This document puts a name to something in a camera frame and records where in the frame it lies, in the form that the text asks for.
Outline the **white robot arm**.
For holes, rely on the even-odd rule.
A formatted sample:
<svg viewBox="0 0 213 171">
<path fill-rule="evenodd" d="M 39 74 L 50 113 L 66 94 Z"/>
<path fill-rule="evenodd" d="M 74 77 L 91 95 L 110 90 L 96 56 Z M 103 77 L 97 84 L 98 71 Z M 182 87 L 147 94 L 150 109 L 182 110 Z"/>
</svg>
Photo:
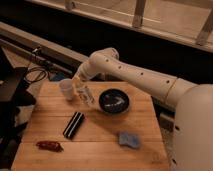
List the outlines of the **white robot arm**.
<svg viewBox="0 0 213 171">
<path fill-rule="evenodd" d="M 100 73 L 124 80 L 175 110 L 171 171 L 213 171 L 213 84 L 190 81 L 119 61 L 114 48 L 93 52 L 74 75 Z"/>
</svg>

